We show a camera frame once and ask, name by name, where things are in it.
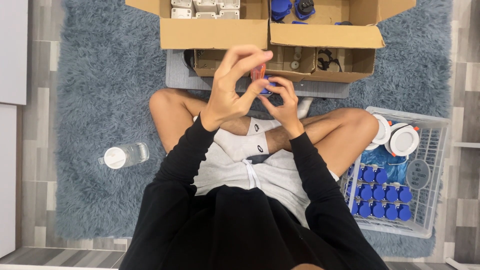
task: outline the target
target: finger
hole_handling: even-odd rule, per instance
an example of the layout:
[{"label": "finger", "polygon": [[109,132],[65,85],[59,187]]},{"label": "finger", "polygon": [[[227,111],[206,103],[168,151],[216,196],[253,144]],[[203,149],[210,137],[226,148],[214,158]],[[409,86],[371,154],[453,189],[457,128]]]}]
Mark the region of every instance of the finger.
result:
[{"label": "finger", "polygon": [[283,86],[271,86],[271,85],[268,85],[268,86],[265,87],[265,88],[266,88],[268,91],[271,91],[271,92],[280,94],[280,96],[281,96],[282,99],[283,99],[283,103],[284,103],[284,104],[287,104],[287,103],[289,103],[289,102],[293,102],[292,97],[291,97],[290,94],[287,92],[287,90],[285,89],[285,87],[283,87]]},{"label": "finger", "polygon": [[268,78],[268,80],[272,83],[278,83],[280,85],[282,85],[283,87],[285,87],[285,89],[287,90],[288,94],[294,98],[296,97],[297,95],[295,94],[295,88],[293,87],[293,83],[292,81],[290,80],[287,80],[285,78],[282,78],[282,77],[270,77]]},{"label": "finger", "polygon": [[252,106],[253,100],[260,94],[260,92],[265,88],[265,86],[270,83],[265,79],[259,79],[254,81],[248,86],[247,91],[243,94],[236,102],[236,106],[239,107],[239,110],[248,111],[250,106]]},{"label": "finger", "polygon": [[258,96],[258,99],[262,101],[262,104],[265,106],[265,108],[267,109],[267,111],[272,114],[275,113],[275,110],[276,110],[276,107],[273,106],[272,103],[270,103],[270,101],[268,100],[268,98],[264,97],[264,96]]},{"label": "finger", "polygon": [[248,57],[245,57],[239,60],[225,75],[229,80],[237,81],[240,79],[246,72],[252,70],[252,68],[261,65],[267,61],[269,61],[273,57],[273,52],[268,51],[260,51],[255,54],[252,54]]},{"label": "finger", "polygon": [[231,47],[223,57],[220,66],[217,69],[217,72],[220,76],[224,76],[227,74],[230,69],[238,62],[239,58],[252,55],[262,51],[257,46],[249,44],[249,45],[236,45]]}]

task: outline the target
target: black sleeve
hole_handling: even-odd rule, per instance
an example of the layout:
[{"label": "black sleeve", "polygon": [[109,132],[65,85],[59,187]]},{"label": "black sleeve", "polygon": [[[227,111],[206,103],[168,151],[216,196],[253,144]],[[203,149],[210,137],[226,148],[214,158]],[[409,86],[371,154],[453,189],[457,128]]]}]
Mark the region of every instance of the black sleeve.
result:
[{"label": "black sleeve", "polygon": [[158,269],[170,242],[189,218],[190,201],[197,190],[193,177],[215,133],[205,130],[198,117],[165,157],[145,188],[132,243],[120,269]]},{"label": "black sleeve", "polygon": [[387,270],[350,213],[327,164],[306,133],[290,140],[302,186],[310,199],[308,226],[335,248],[352,269]]}]

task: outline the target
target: gray shorts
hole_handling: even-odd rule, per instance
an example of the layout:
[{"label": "gray shorts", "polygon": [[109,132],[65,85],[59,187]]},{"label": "gray shorts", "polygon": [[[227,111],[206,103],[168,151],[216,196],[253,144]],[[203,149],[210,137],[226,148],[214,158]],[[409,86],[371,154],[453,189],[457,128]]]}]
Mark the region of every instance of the gray shorts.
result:
[{"label": "gray shorts", "polygon": [[[213,143],[206,154],[206,161],[200,163],[198,176],[194,178],[196,195],[205,195],[224,184],[243,189],[258,187],[268,197],[277,199],[302,226],[308,228],[305,210],[310,200],[301,186],[293,154],[280,150],[263,163],[250,165],[245,162],[234,162],[218,144]],[[338,181],[338,176],[330,173]]]}]

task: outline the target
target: white sock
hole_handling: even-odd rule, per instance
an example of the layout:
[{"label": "white sock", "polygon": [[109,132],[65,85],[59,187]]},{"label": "white sock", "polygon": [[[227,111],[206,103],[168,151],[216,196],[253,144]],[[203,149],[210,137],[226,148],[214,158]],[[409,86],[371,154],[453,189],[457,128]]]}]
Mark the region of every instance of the white sock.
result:
[{"label": "white sock", "polygon": [[307,117],[308,110],[312,104],[313,98],[303,98],[300,104],[297,107],[297,117],[303,119]]},{"label": "white sock", "polygon": [[225,153],[235,162],[251,156],[268,154],[265,132],[251,136],[238,136],[219,129],[213,141],[222,147]]},{"label": "white sock", "polygon": [[282,124],[280,124],[280,122],[277,120],[260,120],[260,119],[251,117],[247,136],[269,131],[281,125]]}]

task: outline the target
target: person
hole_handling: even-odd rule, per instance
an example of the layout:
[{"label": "person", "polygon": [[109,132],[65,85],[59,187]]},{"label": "person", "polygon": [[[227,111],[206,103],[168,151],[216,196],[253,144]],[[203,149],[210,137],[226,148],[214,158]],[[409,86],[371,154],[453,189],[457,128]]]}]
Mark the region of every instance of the person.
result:
[{"label": "person", "polygon": [[[377,120],[360,109],[299,120],[293,84],[281,77],[256,80],[239,97],[236,81],[271,58],[253,45],[232,47],[208,102],[178,89],[153,94],[167,156],[145,188],[121,270],[388,269],[336,182]],[[264,87],[283,99],[275,107],[258,96],[276,121],[244,116]],[[247,161],[259,153],[272,155]]]}]

